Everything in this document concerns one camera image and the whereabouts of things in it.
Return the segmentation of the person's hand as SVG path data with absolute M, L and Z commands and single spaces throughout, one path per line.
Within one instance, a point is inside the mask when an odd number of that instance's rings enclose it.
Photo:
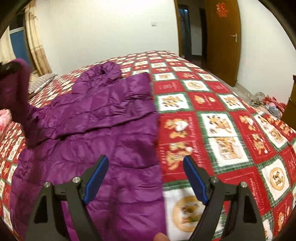
M 154 236 L 153 241 L 170 241 L 170 240 L 164 233 L 159 232 Z

